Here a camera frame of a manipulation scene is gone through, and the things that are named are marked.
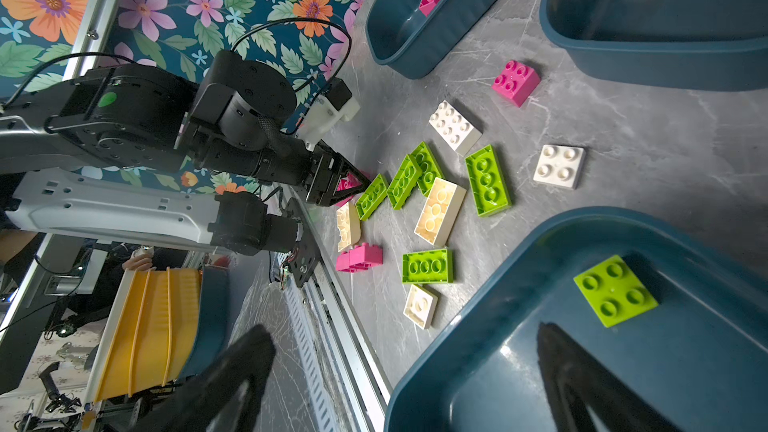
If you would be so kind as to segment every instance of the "white toy brick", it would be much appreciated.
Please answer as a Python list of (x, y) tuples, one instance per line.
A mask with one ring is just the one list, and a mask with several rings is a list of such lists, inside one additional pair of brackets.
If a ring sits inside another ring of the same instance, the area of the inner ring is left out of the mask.
[(350, 207), (350, 204), (347, 202), (336, 211), (336, 226), (341, 235), (339, 252), (360, 240), (360, 216), (357, 215), (357, 207)]
[(469, 120), (466, 120), (445, 100), (429, 118), (429, 123), (451, 149), (454, 149), (462, 157), (467, 155), (469, 149), (482, 136), (480, 131), (469, 123)]
[(437, 295), (411, 284), (411, 290), (408, 292), (408, 299), (406, 300), (406, 309), (402, 312), (420, 328), (427, 328), (432, 323), (436, 306)]
[(448, 240), (467, 189), (437, 177), (414, 233), (437, 248)]
[(552, 186), (576, 188), (584, 149), (570, 146), (544, 146), (538, 158), (533, 180)]

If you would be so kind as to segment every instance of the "floral backdrop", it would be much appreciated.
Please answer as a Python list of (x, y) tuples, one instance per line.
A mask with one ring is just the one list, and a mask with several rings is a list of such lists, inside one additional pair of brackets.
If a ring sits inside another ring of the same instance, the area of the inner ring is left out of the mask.
[[(106, 46), (139, 63), (157, 66), (199, 82), (217, 52), (231, 48), (247, 30), (268, 20), (316, 17), (344, 24), (351, 32), (365, 0), (120, 0)], [(0, 0), (0, 96), (9, 96), (24, 75), (40, 62), (72, 50), (88, 0)], [(298, 23), (262, 30), (239, 44), (236, 52), (261, 60), (282, 73), (297, 92), (299, 106), (286, 126), (296, 124), (312, 95), (330, 78), (348, 47), (347, 38), (321, 24)], [(62, 79), (66, 62), (40, 74), (27, 91)], [(101, 65), (115, 65), (112, 59)], [(134, 186), (170, 188), (178, 192), (253, 192), (252, 178), (211, 174), (186, 160), (178, 172), (84, 167), (84, 176)]]

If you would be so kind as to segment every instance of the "blue tray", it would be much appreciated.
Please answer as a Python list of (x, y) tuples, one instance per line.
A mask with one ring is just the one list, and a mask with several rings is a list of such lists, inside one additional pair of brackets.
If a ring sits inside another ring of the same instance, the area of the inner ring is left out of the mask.
[(424, 16), (421, 0), (376, 0), (366, 24), (373, 59), (408, 79), (421, 79), (495, 1), (440, 0)]
[[(658, 300), (605, 328), (573, 277), (619, 254)], [(538, 226), (437, 336), (385, 430), (554, 431), (536, 333), (558, 324), (681, 430), (766, 429), (766, 283), (666, 223), (580, 208)]]
[(542, 0), (542, 28), (599, 79), (700, 90), (768, 86), (765, 0)]
[(226, 270), (218, 267), (203, 267), (197, 335), (179, 377), (201, 374), (214, 362), (224, 347), (226, 315), (229, 311), (229, 283)]

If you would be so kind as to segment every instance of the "yellow plastic container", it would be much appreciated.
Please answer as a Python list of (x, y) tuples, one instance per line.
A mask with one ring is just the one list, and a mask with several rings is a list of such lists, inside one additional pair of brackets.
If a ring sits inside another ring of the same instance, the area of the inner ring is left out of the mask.
[(178, 378), (200, 318), (200, 273), (136, 272), (120, 314), (96, 400), (129, 396)]

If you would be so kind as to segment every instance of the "pink flower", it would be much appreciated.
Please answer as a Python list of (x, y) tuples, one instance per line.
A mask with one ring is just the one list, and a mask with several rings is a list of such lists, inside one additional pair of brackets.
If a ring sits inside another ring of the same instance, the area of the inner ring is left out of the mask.
[(187, 7), (187, 14), (198, 15), (200, 14), (200, 22), (204, 27), (210, 25), (210, 20), (214, 19), (216, 22), (224, 22), (224, 18), (221, 16), (221, 12), (216, 9), (220, 9), (224, 5), (223, 0), (191, 0), (194, 4)]
[[(118, 54), (119, 56), (127, 57), (131, 60), (134, 59), (134, 52), (130, 49), (129, 46), (125, 45), (124, 43), (120, 42), (116, 46), (114, 46), (114, 53)], [(145, 66), (152, 66), (156, 67), (158, 66), (158, 63), (154, 60), (149, 59), (139, 59), (137, 60), (141, 65)], [(99, 65), (101, 67), (112, 67), (112, 66), (119, 66), (124, 63), (128, 63), (125, 60), (122, 59), (114, 59), (112, 57), (101, 57), (99, 61)]]
[[(346, 13), (344, 14), (344, 27), (346, 27), (346, 31), (350, 32), (352, 28), (355, 26), (355, 20), (357, 20), (357, 16), (354, 12), (352, 12), (352, 8), (346, 10)], [(346, 38), (346, 35), (344, 35), (340, 30), (338, 30), (335, 27), (331, 27), (331, 34), (336, 38), (336, 40), (340, 40), (341, 43), (334, 43), (330, 47), (328, 47), (328, 57), (331, 59), (338, 59), (346, 53), (346, 48), (349, 46), (349, 39)]]
[(158, 12), (168, 6), (168, 0), (120, 0), (119, 4), (129, 11), (120, 14), (118, 24), (126, 29), (133, 29), (141, 22), (141, 30), (153, 42), (157, 42), (160, 36), (155, 24), (166, 30), (176, 28), (173, 19)]
[(331, 61), (330, 55), (326, 56), (326, 62), (321, 63), (320, 72), (322, 72), (322, 75), (326, 78), (326, 80), (330, 80), (331, 75), (333, 74), (333, 67), (336, 66), (336, 63), (339, 62), (338, 60)]

